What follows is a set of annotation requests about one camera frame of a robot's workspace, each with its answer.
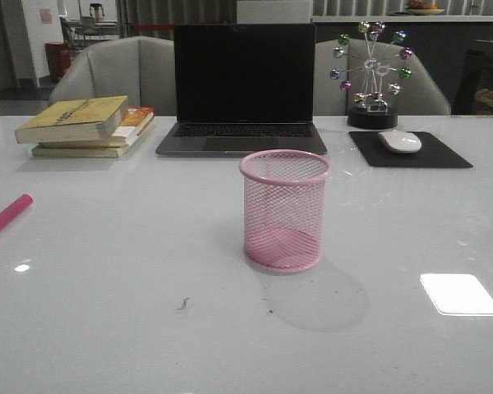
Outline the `pink marker pen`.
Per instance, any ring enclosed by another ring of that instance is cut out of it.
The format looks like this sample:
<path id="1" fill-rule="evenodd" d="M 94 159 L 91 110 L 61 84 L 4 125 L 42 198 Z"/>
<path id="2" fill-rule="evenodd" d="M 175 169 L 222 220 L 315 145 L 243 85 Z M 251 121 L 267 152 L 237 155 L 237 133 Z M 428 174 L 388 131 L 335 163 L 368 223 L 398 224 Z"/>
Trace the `pink marker pen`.
<path id="1" fill-rule="evenodd" d="M 32 203 L 33 198 L 28 194 L 23 194 L 10 203 L 3 211 L 0 212 L 0 231 L 18 215 L 29 208 Z"/>

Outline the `pink mesh pen holder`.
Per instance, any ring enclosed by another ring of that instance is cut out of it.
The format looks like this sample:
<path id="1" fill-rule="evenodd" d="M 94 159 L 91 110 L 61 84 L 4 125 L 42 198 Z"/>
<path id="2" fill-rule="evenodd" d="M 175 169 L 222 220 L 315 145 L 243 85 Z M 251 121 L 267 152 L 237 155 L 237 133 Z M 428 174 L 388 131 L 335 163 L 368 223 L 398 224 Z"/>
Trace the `pink mesh pen holder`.
<path id="1" fill-rule="evenodd" d="M 325 183 L 332 165 L 292 149 L 252 153 L 244 178 L 244 250 L 265 270 L 295 273 L 320 260 Z"/>

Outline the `grey laptop computer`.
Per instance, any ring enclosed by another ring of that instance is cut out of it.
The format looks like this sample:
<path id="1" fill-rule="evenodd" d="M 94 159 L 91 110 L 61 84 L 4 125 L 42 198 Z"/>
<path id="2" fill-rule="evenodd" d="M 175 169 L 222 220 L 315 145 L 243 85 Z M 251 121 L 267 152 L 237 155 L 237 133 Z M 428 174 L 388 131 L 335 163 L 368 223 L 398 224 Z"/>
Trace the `grey laptop computer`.
<path id="1" fill-rule="evenodd" d="M 177 121 L 156 153 L 326 154 L 313 123 L 315 43 L 311 23 L 177 26 Z"/>

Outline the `orange white middle book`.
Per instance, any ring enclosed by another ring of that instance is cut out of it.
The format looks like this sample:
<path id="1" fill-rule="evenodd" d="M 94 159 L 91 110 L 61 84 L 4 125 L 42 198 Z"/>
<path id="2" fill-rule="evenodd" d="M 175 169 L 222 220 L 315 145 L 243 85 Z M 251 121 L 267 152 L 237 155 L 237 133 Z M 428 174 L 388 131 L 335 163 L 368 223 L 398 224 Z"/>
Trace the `orange white middle book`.
<path id="1" fill-rule="evenodd" d="M 107 139 L 40 143 L 43 148 L 119 148 L 133 144 L 151 125 L 154 119 L 152 107 L 130 106 L 118 128 Z"/>

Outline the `pale bottom book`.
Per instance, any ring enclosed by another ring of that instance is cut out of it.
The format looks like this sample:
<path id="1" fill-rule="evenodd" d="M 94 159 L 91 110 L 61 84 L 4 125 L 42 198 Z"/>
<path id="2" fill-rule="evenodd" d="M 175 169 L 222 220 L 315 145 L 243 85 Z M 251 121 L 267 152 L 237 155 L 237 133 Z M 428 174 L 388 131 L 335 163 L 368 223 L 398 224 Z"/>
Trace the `pale bottom book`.
<path id="1" fill-rule="evenodd" d="M 152 126 L 119 126 L 106 140 L 42 143 L 31 148 L 33 156 L 55 158 L 120 158 Z"/>

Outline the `white computer mouse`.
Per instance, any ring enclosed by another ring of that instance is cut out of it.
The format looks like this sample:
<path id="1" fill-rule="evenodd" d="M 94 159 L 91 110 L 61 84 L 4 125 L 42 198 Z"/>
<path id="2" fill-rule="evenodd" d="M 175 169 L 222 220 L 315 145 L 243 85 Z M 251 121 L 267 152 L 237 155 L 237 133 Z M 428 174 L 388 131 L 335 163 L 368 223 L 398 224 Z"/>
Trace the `white computer mouse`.
<path id="1" fill-rule="evenodd" d="M 407 131 L 380 131 L 380 142 L 393 153 L 416 153 L 421 150 L 421 140 L 412 132 Z"/>

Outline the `yellow top book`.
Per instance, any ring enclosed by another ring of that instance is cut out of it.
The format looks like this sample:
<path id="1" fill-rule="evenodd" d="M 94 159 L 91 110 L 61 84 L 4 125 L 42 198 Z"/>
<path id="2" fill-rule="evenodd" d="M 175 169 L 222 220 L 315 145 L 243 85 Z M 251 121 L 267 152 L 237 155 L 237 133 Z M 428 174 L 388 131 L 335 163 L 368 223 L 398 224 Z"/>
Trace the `yellow top book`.
<path id="1" fill-rule="evenodd" d="M 58 101 L 15 130 L 19 144 L 107 139 L 127 115 L 126 95 Z"/>

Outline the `ferris wheel kinetic desk toy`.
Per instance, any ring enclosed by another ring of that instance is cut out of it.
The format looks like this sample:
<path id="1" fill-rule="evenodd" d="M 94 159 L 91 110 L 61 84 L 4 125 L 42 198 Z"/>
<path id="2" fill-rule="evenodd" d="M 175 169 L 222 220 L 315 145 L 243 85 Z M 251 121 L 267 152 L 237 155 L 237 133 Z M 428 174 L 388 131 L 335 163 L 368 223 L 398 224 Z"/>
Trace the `ferris wheel kinetic desk toy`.
<path id="1" fill-rule="evenodd" d="M 406 62 L 414 56 L 410 47 L 400 47 L 397 54 L 388 57 L 389 48 L 395 44 L 401 44 L 407 38 L 403 30 L 394 32 L 392 41 L 382 51 L 377 50 L 378 38 L 385 31 L 386 24 L 383 21 L 361 21 L 357 30 L 363 34 L 365 47 L 362 55 L 352 55 L 348 52 L 350 37 L 341 34 L 338 37 L 338 45 L 332 50 L 333 57 L 348 56 L 361 62 L 360 65 L 347 70 L 333 68 L 329 77 L 339 80 L 339 88 L 344 93 L 352 94 L 353 105 L 348 109 L 348 124 L 361 129 L 385 130 L 397 126 L 398 116 L 390 107 L 385 94 L 396 96 L 402 91 L 402 85 L 398 82 L 385 83 L 385 77 L 393 72 L 400 80 L 412 76 L 412 70 L 405 64 L 401 67 L 391 66 L 396 57 Z"/>

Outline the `black mouse pad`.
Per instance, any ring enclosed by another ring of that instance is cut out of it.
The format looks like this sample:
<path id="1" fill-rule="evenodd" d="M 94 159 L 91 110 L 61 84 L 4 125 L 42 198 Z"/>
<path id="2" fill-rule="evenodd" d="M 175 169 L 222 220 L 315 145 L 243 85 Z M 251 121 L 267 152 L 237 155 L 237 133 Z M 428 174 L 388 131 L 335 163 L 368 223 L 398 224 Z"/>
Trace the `black mouse pad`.
<path id="1" fill-rule="evenodd" d="M 415 135 L 422 142 L 416 153 L 394 153 L 381 142 L 377 131 L 350 131 L 350 137 L 372 167 L 473 168 L 473 165 L 448 145 L 425 131 Z"/>

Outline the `red trash bin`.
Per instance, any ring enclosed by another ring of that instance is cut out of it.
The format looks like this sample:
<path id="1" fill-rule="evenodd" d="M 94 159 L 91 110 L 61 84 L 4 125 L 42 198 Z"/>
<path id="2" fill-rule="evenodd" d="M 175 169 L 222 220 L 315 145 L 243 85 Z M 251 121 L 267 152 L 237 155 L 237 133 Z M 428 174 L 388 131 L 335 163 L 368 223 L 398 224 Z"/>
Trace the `red trash bin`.
<path id="1" fill-rule="evenodd" d="M 59 82 L 71 65 L 69 46 L 67 43 L 46 43 L 44 48 L 50 79 Z"/>

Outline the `fruit bowl on counter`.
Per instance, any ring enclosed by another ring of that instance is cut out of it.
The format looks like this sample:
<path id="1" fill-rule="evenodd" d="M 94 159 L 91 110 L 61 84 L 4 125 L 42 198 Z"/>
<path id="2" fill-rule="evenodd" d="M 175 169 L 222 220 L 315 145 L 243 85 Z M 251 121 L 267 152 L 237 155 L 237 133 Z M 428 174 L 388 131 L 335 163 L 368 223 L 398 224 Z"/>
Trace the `fruit bowl on counter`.
<path id="1" fill-rule="evenodd" d="M 438 5 L 418 0 L 407 1 L 406 10 L 415 16 L 436 16 L 445 11 Z"/>

